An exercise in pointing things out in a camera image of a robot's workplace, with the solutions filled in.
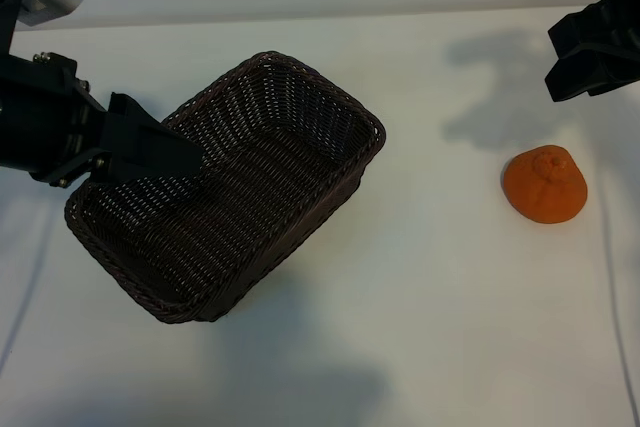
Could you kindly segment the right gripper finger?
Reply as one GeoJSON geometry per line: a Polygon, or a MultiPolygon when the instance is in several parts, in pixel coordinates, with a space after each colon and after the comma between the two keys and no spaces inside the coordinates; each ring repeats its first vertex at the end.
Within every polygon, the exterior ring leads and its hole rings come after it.
{"type": "Polygon", "coordinates": [[[639,0],[601,0],[570,13],[548,31],[559,59],[592,51],[639,61],[639,0]]]}
{"type": "Polygon", "coordinates": [[[596,51],[559,59],[545,78],[554,102],[603,95],[639,81],[639,62],[596,51]]]}

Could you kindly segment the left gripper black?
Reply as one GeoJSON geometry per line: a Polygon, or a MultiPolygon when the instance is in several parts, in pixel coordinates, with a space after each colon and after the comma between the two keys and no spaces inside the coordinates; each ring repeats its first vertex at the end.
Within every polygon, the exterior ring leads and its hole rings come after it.
{"type": "Polygon", "coordinates": [[[109,158],[94,167],[97,122],[106,110],[76,76],[77,62],[52,52],[31,60],[1,56],[1,166],[67,188],[93,182],[185,177],[200,171],[203,149],[152,117],[132,97],[112,93],[102,131],[109,158]]]}

